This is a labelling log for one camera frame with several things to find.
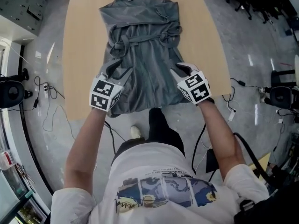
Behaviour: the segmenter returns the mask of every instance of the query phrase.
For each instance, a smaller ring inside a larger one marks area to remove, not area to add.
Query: black pants
[[[166,118],[163,115],[161,109],[153,108],[149,111],[149,139],[145,140],[144,138],[139,138],[124,142],[117,150],[112,163],[121,153],[128,150],[129,148],[132,148],[139,144],[152,142],[164,143],[177,147],[185,156],[184,144],[181,140],[181,137],[177,132],[169,128]]]

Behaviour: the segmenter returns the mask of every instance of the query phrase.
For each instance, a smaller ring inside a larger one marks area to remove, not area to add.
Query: forearm
[[[199,104],[210,141],[224,179],[228,171],[245,163],[241,147],[217,107],[209,101]]]
[[[77,187],[92,192],[92,177],[106,112],[93,109],[83,124],[67,157],[64,187]]]

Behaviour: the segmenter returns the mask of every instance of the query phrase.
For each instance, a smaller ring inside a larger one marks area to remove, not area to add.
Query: gray garment
[[[104,62],[122,58],[114,77],[133,67],[110,116],[185,101],[170,68],[182,72],[177,46],[182,31],[178,3],[170,0],[114,0],[100,8],[108,32]]]

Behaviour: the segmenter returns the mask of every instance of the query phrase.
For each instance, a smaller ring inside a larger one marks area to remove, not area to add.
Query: gray tiled floor
[[[25,58],[30,65],[24,64],[31,75],[31,82],[26,82],[26,87],[37,90],[33,83],[33,77],[38,75],[41,82],[48,81],[60,92],[63,92],[62,75],[62,44],[64,22],[69,0],[48,0],[47,14],[43,21],[43,27],[37,39],[25,48]],[[290,66],[281,65],[287,63],[293,66],[297,45],[293,37],[284,36],[285,22],[281,18],[274,21],[275,25],[263,24],[258,14],[253,14],[249,21],[246,13],[240,10],[234,11],[237,6],[234,2],[228,4],[225,0],[205,0],[219,31],[223,48],[226,54],[228,68],[231,77],[246,82],[247,85],[269,86],[270,73],[272,71],[271,60],[276,70],[287,70]],[[84,46],[78,41],[78,52]],[[229,123],[234,132],[240,133],[254,153],[260,157],[270,152],[275,147],[281,125],[278,124],[279,116],[276,108],[259,103],[259,93],[256,88],[241,87],[235,81],[232,85],[236,89],[231,106],[237,110],[235,118]],[[50,130],[52,120],[54,130],[47,132],[42,129],[43,120],[46,118],[49,107],[49,115],[44,122],[44,128]],[[31,108],[34,99],[25,101],[25,108]],[[227,119],[230,115],[226,103],[222,97],[216,98],[216,104],[222,115]],[[73,138],[63,110],[58,105],[64,106],[64,100],[58,96],[55,100],[45,99],[43,91],[40,95],[38,109],[26,113],[28,131],[34,146],[40,165],[54,190],[63,186],[63,169],[65,159],[72,146]],[[112,127],[119,132],[124,139],[129,139],[129,128],[137,124],[144,136],[147,136],[149,125],[147,123],[148,110],[129,115],[121,115],[115,119],[107,118]],[[175,129],[182,137],[185,144],[186,158],[191,163],[191,157],[195,142],[204,125],[202,115],[192,104],[179,104],[163,109],[171,128]],[[78,134],[83,120],[72,121],[71,128],[74,136]],[[284,118],[285,132],[280,139],[275,155],[281,160],[285,153],[285,141],[291,126],[290,116]],[[116,148],[121,144],[121,139],[115,136]],[[210,146],[207,133],[203,136],[203,143]],[[199,143],[195,158],[195,165],[202,159],[206,149]],[[94,175],[94,195],[99,201],[108,179],[110,163],[113,158],[111,137],[108,129],[104,128],[100,142],[100,150],[97,159],[97,168]],[[198,175],[207,179],[210,174],[205,174],[205,160],[199,165]],[[215,182],[221,182],[219,173],[216,172]]]

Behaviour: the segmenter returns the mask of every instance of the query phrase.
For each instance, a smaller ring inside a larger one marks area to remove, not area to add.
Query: wooden table
[[[64,95],[70,120],[86,118],[89,90],[103,65],[107,31],[99,8],[113,0],[70,0],[64,28]],[[177,1],[183,27],[178,49],[208,78],[213,96],[231,92],[223,48],[203,0]]]

